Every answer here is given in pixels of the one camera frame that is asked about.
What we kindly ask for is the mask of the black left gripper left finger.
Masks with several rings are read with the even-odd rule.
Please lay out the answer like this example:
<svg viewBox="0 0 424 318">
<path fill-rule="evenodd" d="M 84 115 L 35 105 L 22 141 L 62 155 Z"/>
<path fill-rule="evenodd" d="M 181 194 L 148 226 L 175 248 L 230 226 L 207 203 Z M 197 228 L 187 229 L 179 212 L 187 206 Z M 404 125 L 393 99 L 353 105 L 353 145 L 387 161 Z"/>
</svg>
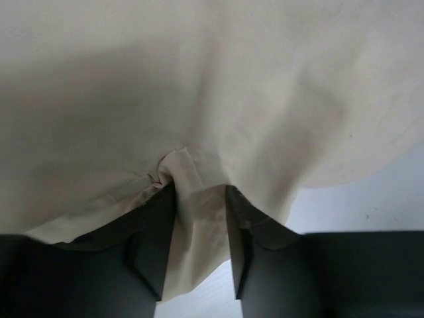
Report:
<svg viewBox="0 0 424 318">
<path fill-rule="evenodd" d="M 1 237 L 2 317 L 153 317 L 176 214 L 167 185 L 70 243 Z"/>
</svg>

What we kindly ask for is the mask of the beige trousers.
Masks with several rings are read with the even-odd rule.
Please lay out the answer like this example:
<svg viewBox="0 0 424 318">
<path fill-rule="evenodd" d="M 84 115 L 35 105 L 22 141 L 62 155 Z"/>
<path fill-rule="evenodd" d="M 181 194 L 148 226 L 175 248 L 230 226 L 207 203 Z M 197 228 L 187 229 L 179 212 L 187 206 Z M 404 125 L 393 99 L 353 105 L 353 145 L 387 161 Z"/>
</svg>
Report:
<svg viewBox="0 0 424 318">
<path fill-rule="evenodd" d="M 72 242 L 172 182 L 167 300 L 228 259 L 225 185 L 284 222 L 422 142 L 422 1 L 1 2 L 1 232 Z"/>
</svg>

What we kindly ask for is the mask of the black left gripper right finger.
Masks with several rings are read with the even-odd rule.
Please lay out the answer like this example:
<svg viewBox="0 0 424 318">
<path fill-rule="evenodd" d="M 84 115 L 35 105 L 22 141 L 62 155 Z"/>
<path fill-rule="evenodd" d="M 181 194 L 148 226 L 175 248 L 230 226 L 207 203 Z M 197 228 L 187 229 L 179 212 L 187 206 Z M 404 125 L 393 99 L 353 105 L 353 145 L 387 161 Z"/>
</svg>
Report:
<svg viewBox="0 0 424 318">
<path fill-rule="evenodd" d="M 298 234 L 225 188 L 245 317 L 422 317 L 423 233 Z"/>
</svg>

